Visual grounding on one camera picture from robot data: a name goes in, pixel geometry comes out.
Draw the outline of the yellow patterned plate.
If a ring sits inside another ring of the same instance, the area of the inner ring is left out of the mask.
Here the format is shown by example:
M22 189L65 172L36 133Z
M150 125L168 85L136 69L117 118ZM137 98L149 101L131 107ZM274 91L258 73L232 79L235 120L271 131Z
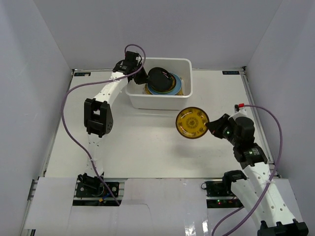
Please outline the yellow patterned plate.
M181 110L175 120L177 131L187 139L198 139L206 134L206 124L210 122L204 110L198 107L187 107Z
M169 75L154 76L149 85L157 92L168 92L174 88L173 78Z

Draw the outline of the black plate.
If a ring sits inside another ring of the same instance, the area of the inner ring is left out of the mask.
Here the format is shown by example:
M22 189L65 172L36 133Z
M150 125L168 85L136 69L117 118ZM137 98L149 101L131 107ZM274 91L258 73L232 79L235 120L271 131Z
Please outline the black plate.
M166 92L172 88L173 79L167 70L154 67L148 73L148 85L155 91Z

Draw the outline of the light blue plate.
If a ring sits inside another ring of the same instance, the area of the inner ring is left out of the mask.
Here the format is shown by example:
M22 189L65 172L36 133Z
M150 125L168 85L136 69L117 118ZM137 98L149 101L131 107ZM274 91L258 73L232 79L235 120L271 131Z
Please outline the light blue plate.
M168 92L157 92L153 89L152 86L148 86L148 90L152 95L177 95L181 89L181 79L176 74L171 73L171 77L173 78L174 88Z

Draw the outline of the rectangular woven bamboo plate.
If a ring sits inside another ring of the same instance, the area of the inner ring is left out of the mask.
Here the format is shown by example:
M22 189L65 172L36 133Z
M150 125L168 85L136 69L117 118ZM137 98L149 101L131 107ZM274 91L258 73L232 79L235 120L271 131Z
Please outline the rectangular woven bamboo plate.
M184 96L185 95L185 81L182 77L180 77L181 79L181 89L178 93L179 96Z

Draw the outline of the round woven bamboo plate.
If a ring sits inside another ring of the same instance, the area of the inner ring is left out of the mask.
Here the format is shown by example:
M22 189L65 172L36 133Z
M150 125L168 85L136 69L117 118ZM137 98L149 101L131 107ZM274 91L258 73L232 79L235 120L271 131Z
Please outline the round woven bamboo plate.
M145 86L144 86L144 93L145 94L151 94L150 91L148 90L147 84L145 84Z

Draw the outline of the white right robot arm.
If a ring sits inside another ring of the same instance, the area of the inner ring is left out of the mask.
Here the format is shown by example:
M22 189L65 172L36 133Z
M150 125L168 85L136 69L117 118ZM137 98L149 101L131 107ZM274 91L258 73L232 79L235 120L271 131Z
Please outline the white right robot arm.
M228 196L236 196L257 226L259 236L306 236L309 229L299 222L287 207L263 149L254 141L254 122L240 114L225 114L206 123L212 135L226 139L233 146L240 170L224 173L222 189Z

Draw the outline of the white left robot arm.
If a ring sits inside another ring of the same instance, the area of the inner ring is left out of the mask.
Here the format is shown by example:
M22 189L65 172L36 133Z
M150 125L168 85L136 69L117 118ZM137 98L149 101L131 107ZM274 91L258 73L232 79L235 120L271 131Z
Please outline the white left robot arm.
M90 177L103 174L103 158L99 146L103 136L113 128L111 107L122 89L135 77L135 72L145 73L140 54L125 51L125 59L119 61L102 90L92 99L84 102L84 126L88 133L88 152L90 158L85 173Z

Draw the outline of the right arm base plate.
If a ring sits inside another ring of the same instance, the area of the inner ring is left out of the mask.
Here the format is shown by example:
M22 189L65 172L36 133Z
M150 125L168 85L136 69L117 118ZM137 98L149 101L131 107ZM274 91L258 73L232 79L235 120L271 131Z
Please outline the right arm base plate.
M205 181L201 189L206 192L207 208L240 208L241 201L226 190L221 180Z

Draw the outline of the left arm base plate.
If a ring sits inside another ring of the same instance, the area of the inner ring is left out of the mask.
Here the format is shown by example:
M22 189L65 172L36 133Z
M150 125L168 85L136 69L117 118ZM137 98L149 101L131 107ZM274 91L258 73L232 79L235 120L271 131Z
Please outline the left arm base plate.
M107 186L98 178L90 177L87 174L79 175L74 193L74 200L79 201L105 201L114 200L119 196L120 183L107 181Z

